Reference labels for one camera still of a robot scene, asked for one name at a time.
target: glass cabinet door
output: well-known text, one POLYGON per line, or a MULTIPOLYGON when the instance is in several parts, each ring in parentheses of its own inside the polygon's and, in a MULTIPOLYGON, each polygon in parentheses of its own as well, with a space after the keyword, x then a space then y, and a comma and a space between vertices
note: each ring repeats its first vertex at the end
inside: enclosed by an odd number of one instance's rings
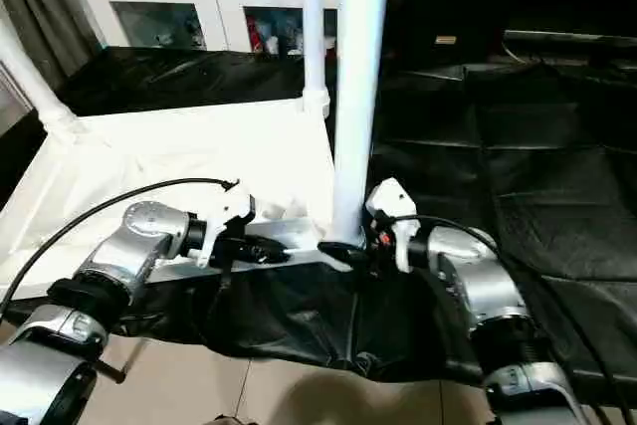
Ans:
MULTIPOLYGON (((253 53, 281 58, 301 56, 303 45, 303 9, 287 7, 244 7, 248 39, 253 53)), ((335 55, 337 11, 324 11, 325 53, 335 55)))
MULTIPOLYGON (((304 0, 218 0, 228 49, 280 57, 303 54, 304 0)), ((336 49, 339 0, 323 0, 325 50, 336 49)))
POLYGON ((193 4, 111 2, 132 47, 206 50, 193 4))
POLYGON ((217 0, 88 0, 114 47, 226 50, 217 0))

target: tiled floor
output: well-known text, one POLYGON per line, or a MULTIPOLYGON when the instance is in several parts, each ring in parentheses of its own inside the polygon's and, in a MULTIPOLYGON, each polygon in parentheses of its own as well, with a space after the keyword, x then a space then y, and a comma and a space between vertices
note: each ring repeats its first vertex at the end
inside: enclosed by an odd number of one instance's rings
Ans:
MULTIPOLYGON (((0 343, 9 332, 0 328, 0 343)), ((381 384, 347 372, 116 336, 103 359, 122 367, 136 352, 124 384, 100 378, 80 425, 204 425, 220 414, 259 425, 485 425, 493 419, 481 390, 449 382, 381 384)), ((617 410, 607 412, 613 424, 623 423, 617 410)))

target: gray curtain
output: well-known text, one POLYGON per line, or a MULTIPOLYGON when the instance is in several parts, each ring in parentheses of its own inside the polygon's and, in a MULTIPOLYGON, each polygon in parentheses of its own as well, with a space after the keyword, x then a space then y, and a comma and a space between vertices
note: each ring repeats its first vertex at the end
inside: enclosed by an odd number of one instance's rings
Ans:
POLYGON ((79 0, 3 0, 25 51, 55 89, 101 48, 79 0))

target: black tarp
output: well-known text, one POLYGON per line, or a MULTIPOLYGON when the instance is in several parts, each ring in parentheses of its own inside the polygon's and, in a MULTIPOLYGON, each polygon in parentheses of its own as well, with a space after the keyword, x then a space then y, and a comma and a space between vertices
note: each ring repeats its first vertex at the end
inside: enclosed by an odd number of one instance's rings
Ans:
MULTIPOLYGON (((327 71, 333 92, 334 65, 327 71)), ((394 176, 420 212, 483 228, 542 271, 637 406, 636 84, 619 72, 545 65, 453 72, 459 80, 385 65, 369 185, 394 176)), ((104 114, 273 100, 302 87, 301 62, 108 49, 60 95, 78 114, 104 114)), ((29 128, 37 145, 39 129, 29 128)), ((371 278, 317 264, 237 274, 211 309, 217 286, 214 278, 150 285, 120 333, 373 380, 480 380, 455 313, 426 277, 371 278)), ((521 287, 579 394, 604 400, 603 380, 567 320, 536 283, 521 287)), ((36 302, 15 303, 12 318, 36 302)))

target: white pole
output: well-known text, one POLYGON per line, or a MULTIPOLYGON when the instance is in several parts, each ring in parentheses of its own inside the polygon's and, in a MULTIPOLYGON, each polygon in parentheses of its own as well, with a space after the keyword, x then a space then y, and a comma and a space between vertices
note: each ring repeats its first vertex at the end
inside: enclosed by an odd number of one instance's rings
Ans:
POLYGON ((329 93, 325 87, 325 40, 323 33, 322 0, 304 0, 303 50, 306 67, 306 86, 303 90, 304 108, 317 108, 324 117, 329 115, 329 93))
POLYGON ((344 0, 340 32, 334 214, 330 238, 361 245, 386 0, 344 0))
POLYGON ((38 111, 45 130, 64 141, 73 140, 77 118, 58 100, 22 46, 0 20, 0 68, 8 74, 19 95, 38 111))

